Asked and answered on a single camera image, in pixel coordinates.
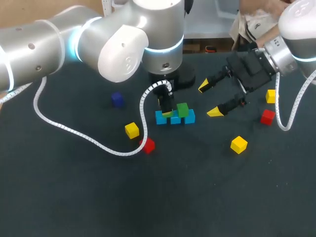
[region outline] light blue cube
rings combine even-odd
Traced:
[[[173,111],[173,116],[170,118],[171,124],[180,124],[181,118],[179,118],[179,114],[177,110]]]
[[[157,125],[167,124],[167,118],[162,116],[162,111],[156,111],[156,123]]]
[[[189,110],[189,116],[184,118],[185,124],[195,123],[196,122],[196,115],[194,114],[193,110]]]

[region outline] hand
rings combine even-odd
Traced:
[[[289,5],[290,4],[281,0],[268,0],[263,10],[266,13],[270,13],[275,19],[278,19]]]

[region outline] blue cube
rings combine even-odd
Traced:
[[[177,110],[173,111],[173,116],[170,118],[171,124],[180,124],[181,118],[179,118],[179,113]]]
[[[119,92],[112,94],[111,99],[114,107],[122,108],[124,106],[123,96]]]
[[[156,123],[157,125],[167,124],[167,118],[162,116],[162,111],[156,111]]]
[[[196,122],[196,115],[194,114],[193,110],[189,110],[189,116],[184,118],[185,124],[195,123]]]

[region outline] white spiral cable wrap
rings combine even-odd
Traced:
[[[35,94],[35,97],[34,97],[34,101],[33,101],[33,106],[34,106],[34,110],[35,112],[37,113],[37,115],[42,119],[44,120],[45,122],[55,126],[55,127],[58,127],[60,129],[63,129],[65,131],[68,131],[70,133],[73,133],[74,135],[77,135],[79,137],[82,137],[86,140],[88,140],[89,142],[92,142],[94,145],[98,146],[99,148],[103,149],[104,151],[108,152],[108,153],[111,153],[115,156],[120,156],[120,157],[129,157],[129,156],[132,156],[132,155],[135,155],[137,153],[139,153],[143,147],[145,146],[146,144],[146,141],[147,141],[147,137],[148,137],[148,130],[147,130],[147,124],[146,124],[146,119],[145,119],[145,114],[144,114],[144,102],[145,102],[145,99],[146,97],[148,96],[148,94],[153,90],[155,89],[156,87],[158,86],[161,86],[161,85],[165,85],[169,91],[169,94],[171,95],[172,94],[172,87],[171,87],[171,84],[170,82],[168,82],[167,80],[162,80],[162,81],[158,81],[156,83],[154,83],[153,85],[151,85],[143,94],[141,100],[140,100],[140,103],[139,103],[139,111],[140,111],[140,116],[141,116],[141,119],[142,119],[142,123],[143,123],[143,128],[144,128],[144,138],[143,138],[143,142],[142,144],[134,151],[132,152],[128,152],[128,153],[122,153],[122,152],[116,152],[116,151],[113,151],[111,150],[110,148],[107,148],[106,146],[103,146],[101,143],[97,142],[96,140],[92,139],[91,137],[87,136],[87,135],[84,135],[83,133],[81,132],[78,132],[78,131],[75,131],[69,127],[66,127],[65,125],[62,125],[60,123],[57,123],[57,122],[54,122],[50,119],[48,119],[47,117],[45,117],[39,110],[39,107],[38,107],[38,101],[39,101],[39,98],[40,98],[40,94],[42,93],[42,91],[44,90],[45,88],[45,85],[46,85],[46,81],[47,81],[47,77],[44,77],[41,81],[41,84],[39,86],[39,89],[37,90],[36,94]]]
[[[13,92],[10,92],[9,94],[7,94],[5,97],[1,98],[0,99],[0,104],[3,104],[7,101],[9,101],[10,99],[14,98],[15,96],[17,96],[18,94],[20,94],[23,90],[25,90],[26,88],[28,88],[29,86],[31,85],[30,84],[27,84],[27,85],[23,85],[19,88],[17,88],[15,91]]]
[[[278,104],[278,90],[279,90],[279,86],[280,86],[280,73],[276,74],[276,119],[277,119],[277,123],[278,126],[283,130],[283,131],[288,131],[291,129],[291,126],[293,124],[294,118],[295,118],[295,114],[297,111],[297,108],[300,104],[300,101],[307,89],[307,87],[312,83],[312,81],[316,78],[316,71],[314,71],[309,77],[308,79],[304,82],[300,92],[298,93],[293,108],[292,108],[292,112],[290,115],[290,119],[287,123],[287,126],[284,127],[282,122],[281,122],[281,118],[280,118],[280,110],[279,110],[279,104]]]

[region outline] dark table surface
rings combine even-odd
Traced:
[[[239,91],[226,79],[205,94],[198,86],[225,64],[227,54],[188,55],[196,70],[191,89],[176,93],[196,113],[196,124],[157,126],[157,99],[146,100],[149,136],[156,142],[121,159],[40,120],[33,97],[40,81],[6,103],[0,114],[1,237],[260,237],[316,236],[315,87],[302,99],[289,132],[262,125],[267,84],[245,108],[224,118],[206,112]],[[281,115],[287,121],[303,84],[298,73],[281,80]],[[136,122],[148,87],[140,69],[113,84],[82,64],[48,78],[42,112],[112,149],[128,152],[124,126]],[[126,108],[111,106],[119,91]],[[248,141],[241,155],[230,149]]]

